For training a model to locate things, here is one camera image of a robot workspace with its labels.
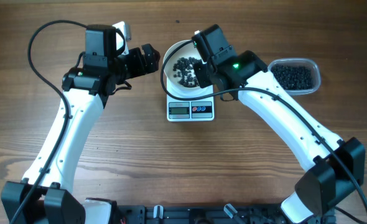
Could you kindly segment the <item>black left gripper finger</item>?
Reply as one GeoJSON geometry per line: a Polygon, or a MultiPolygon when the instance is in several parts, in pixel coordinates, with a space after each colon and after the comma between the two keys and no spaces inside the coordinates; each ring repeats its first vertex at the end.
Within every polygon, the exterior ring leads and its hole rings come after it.
{"type": "Polygon", "coordinates": [[[159,70],[159,63],[158,62],[149,62],[145,67],[144,71],[145,74],[154,73],[159,70]]]}
{"type": "Polygon", "coordinates": [[[160,53],[153,48],[151,44],[144,44],[141,46],[143,56],[146,64],[158,64],[160,60],[160,53]]]}

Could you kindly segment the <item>cream white bowl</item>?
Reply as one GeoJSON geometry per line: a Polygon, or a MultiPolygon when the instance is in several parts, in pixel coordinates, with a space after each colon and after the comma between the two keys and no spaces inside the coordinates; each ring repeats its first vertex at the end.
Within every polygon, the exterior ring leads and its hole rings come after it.
{"type": "Polygon", "coordinates": [[[182,91],[201,90],[194,71],[194,65],[198,62],[203,63],[203,60],[193,44],[187,44],[176,51],[164,67],[170,85],[182,91]]]}

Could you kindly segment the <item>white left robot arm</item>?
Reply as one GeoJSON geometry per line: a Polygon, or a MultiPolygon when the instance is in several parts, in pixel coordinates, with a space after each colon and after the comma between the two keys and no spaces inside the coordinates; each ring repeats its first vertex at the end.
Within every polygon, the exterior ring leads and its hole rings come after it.
{"type": "Polygon", "coordinates": [[[36,159],[19,182],[6,182],[1,201],[10,223],[123,223],[114,200],[72,194],[88,135],[111,95],[130,90],[130,79],[154,73],[152,45],[129,49],[125,22],[85,26],[85,50],[57,89],[58,113],[36,159]]]}

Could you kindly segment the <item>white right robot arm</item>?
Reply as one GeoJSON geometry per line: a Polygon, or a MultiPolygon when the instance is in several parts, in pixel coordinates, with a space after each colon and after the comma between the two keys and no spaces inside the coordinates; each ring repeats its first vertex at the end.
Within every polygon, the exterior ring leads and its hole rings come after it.
{"type": "Polygon", "coordinates": [[[367,213],[361,190],[365,173],[365,147],[357,138],[344,141],[306,110],[280,86],[267,65],[253,52],[238,55],[218,25],[196,32],[194,47],[203,62],[195,66],[202,88],[217,86],[234,100],[256,112],[287,144],[304,176],[295,191],[281,203],[292,223],[322,216],[357,191],[367,213]]]}

